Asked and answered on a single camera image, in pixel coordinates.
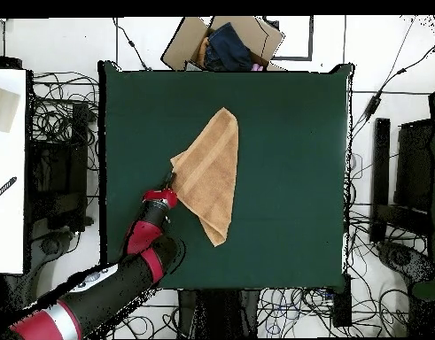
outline black border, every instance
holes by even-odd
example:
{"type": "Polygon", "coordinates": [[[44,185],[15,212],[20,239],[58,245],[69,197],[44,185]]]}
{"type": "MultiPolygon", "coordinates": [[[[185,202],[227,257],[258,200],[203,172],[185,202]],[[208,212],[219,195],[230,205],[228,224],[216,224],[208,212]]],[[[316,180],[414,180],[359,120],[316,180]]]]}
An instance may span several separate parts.
{"type": "Polygon", "coordinates": [[[100,236],[100,260],[101,265],[107,263],[107,164],[105,157],[105,108],[107,102],[107,77],[105,74],[105,62],[99,60],[97,62],[97,74],[99,79],[99,105],[97,114],[97,137],[99,140],[99,236],[100,236]]]}
{"type": "MultiPolygon", "coordinates": [[[[107,257],[107,249],[108,249],[108,243],[107,243],[107,226],[106,226],[106,182],[107,182],[107,174],[106,174],[106,155],[105,155],[105,107],[106,107],[106,73],[105,73],[105,63],[112,64],[114,67],[114,63],[110,60],[99,60],[97,62],[97,73],[98,73],[98,79],[99,79],[99,107],[98,107],[98,116],[97,116],[97,134],[99,137],[99,167],[100,167],[100,174],[99,174],[99,197],[98,197],[98,203],[99,203],[99,235],[100,235],[100,266],[104,267],[108,262],[107,257]]],[[[348,120],[350,122],[350,135],[349,140],[350,144],[348,146],[348,155],[351,155],[351,143],[352,143],[352,137],[353,137],[353,117],[352,117],[352,97],[353,97],[353,74],[355,65],[352,63],[346,63],[346,64],[336,64],[330,71],[328,72],[311,72],[308,71],[308,73],[311,74],[323,74],[323,75],[331,75],[336,72],[338,72],[341,68],[344,68],[346,66],[350,66],[350,73],[348,74],[348,85],[347,85],[347,94],[348,94],[348,120]]],[[[118,70],[116,67],[114,67],[118,72],[120,73],[133,73],[134,71],[124,71],[124,70],[118,70]]],[[[156,70],[154,72],[170,72],[174,73],[175,70],[156,70]]],[[[270,71],[265,73],[279,73],[279,74],[286,74],[286,73],[306,73],[306,71],[270,71]]],[[[351,172],[350,167],[350,157],[348,156],[346,158],[346,166],[344,174],[348,176],[351,172]]],[[[346,201],[344,205],[344,218],[346,219],[346,222],[349,222],[349,200],[351,199],[351,196],[349,194],[350,190],[350,184],[347,183],[346,178],[342,181],[343,187],[346,190],[346,201]]],[[[349,234],[349,228],[345,230],[345,233],[349,234]]],[[[349,236],[346,236],[346,246],[345,246],[345,254],[346,254],[346,264],[347,264],[347,257],[348,257],[348,249],[349,249],[349,236]]],[[[343,287],[345,282],[345,277],[342,277],[342,285],[341,286],[326,286],[328,288],[337,289],[343,287]]],[[[156,290],[190,290],[190,289],[183,289],[183,288],[163,288],[158,287],[158,285],[153,286],[156,290]]],[[[272,287],[272,286],[264,286],[260,288],[269,288],[269,289],[276,289],[276,288],[291,288],[291,286],[285,286],[285,287],[272,287]]]]}
{"type": "Polygon", "coordinates": [[[315,30],[314,28],[314,16],[310,16],[310,20],[308,21],[308,55],[307,56],[274,56],[271,58],[271,60],[277,60],[277,61],[312,61],[312,55],[313,55],[313,32],[315,30]]]}

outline green table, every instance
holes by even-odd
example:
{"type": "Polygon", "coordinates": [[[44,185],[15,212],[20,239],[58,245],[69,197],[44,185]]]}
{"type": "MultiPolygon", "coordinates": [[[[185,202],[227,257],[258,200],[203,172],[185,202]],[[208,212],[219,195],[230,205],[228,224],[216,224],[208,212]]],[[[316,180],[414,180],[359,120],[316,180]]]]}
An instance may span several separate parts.
{"type": "Polygon", "coordinates": [[[141,195],[158,186],[222,107],[237,118],[232,222],[214,248],[179,204],[184,262],[161,288],[342,284],[347,80],[334,73],[118,72],[99,69],[105,103],[107,259],[116,261],[141,195]]]}

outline towel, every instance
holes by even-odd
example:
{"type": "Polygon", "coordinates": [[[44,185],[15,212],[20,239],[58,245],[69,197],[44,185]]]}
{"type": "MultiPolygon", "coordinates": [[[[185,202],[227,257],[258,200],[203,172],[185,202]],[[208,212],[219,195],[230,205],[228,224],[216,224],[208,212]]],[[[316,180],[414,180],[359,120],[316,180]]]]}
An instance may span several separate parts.
{"type": "Polygon", "coordinates": [[[209,240],[227,239],[237,171],[237,120],[221,108],[185,152],[171,158],[176,173],[172,188],[195,213],[209,240]]]}

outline brown towel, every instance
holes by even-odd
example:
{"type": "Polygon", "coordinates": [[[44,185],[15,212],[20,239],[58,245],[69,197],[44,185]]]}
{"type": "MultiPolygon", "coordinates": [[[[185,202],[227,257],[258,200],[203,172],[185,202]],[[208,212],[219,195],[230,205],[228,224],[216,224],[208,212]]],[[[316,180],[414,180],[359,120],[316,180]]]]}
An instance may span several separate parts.
{"type": "Polygon", "coordinates": [[[203,39],[203,42],[201,42],[201,45],[199,46],[197,63],[202,67],[205,67],[205,54],[206,54],[206,47],[208,45],[209,45],[209,39],[206,37],[205,39],[203,39]]]}
{"type": "Polygon", "coordinates": [[[173,189],[213,243],[227,239],[237,170],[237,120],[220,109],[185,152],[171,158],[173,189]]]}

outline dark clothing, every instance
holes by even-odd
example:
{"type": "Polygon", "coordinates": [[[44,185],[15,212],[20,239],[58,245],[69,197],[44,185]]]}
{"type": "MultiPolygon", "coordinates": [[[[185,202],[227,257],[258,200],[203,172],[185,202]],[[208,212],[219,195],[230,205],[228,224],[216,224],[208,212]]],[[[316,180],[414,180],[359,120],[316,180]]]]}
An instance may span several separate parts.
{"type": "Polygon", "coordinates": [[[250,50],[244,46],[231,23],[219,27],[209,36],[205,68],[214,72],[250,72],[250,50]]]}

